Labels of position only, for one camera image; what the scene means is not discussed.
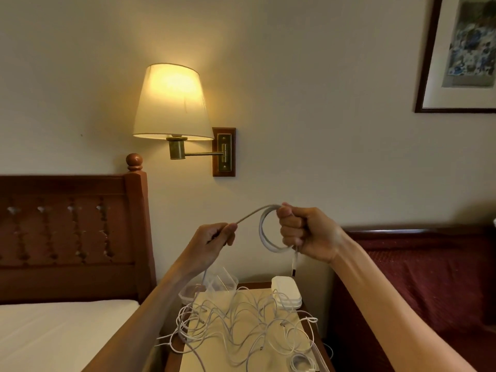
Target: framed painting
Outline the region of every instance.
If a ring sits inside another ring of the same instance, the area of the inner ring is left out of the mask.
[[[496,0],[434,0],[415,112],[496,112]]]

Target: cream wall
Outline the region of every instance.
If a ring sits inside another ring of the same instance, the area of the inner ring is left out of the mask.
[[[429,10],[428,0],[2,0],[0,173],[122,172],[139,152],[158,276],[199,224],[284,200],[343,225],[485,219],[496,209],[495,116],[412,112]],[[236,178],[131,137],[154,62],[200,73],[212,124],[238,129]],[[266,251],[256,226],[240,226],[220,263],[241,280],[289,273],[291,256]],[[274,219],[268,228],[277,235]],[[329,269],[305,260],[297,278],[324,319]]]

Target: forearm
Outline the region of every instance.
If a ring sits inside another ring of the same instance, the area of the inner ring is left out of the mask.
[[[349,237],[331,262],[396,372],[474,369],[406,303]]]
[[[140,372],[155,344],[174,297],[187,281],[188,277],[173,266],[83,372]]]

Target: headboard finial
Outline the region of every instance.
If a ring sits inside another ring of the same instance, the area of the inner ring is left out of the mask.
[[[126,157],[127,169],[129,171],[141,171],[143,168],[143,158],[141,155],[131,153]]]

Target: white bedsheet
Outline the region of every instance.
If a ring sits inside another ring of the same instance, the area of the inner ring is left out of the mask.
[[[0,306],[0,371],[80,372],[138,307],[133,300]]]

